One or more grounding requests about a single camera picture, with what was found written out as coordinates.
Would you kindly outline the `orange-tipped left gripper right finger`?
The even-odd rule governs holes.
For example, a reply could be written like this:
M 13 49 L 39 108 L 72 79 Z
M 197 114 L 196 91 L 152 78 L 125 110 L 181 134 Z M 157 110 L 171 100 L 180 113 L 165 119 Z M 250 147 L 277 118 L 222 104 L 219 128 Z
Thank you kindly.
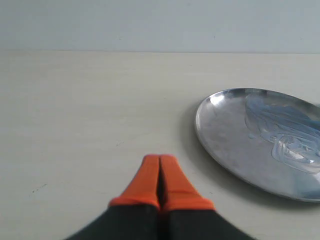
M 167 240 L 253 239 L 217 213 L 213 202 L 189 182 L 174 156 L 161 155 L 160 169 Z

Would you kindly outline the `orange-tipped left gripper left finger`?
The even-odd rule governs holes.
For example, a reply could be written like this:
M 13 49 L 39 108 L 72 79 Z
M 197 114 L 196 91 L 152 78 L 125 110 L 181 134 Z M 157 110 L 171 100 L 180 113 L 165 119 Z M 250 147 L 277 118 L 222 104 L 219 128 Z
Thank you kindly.
M 124 192 L 107 210 L 69 240 L 156 240 L 160 156 L 146 155 Z

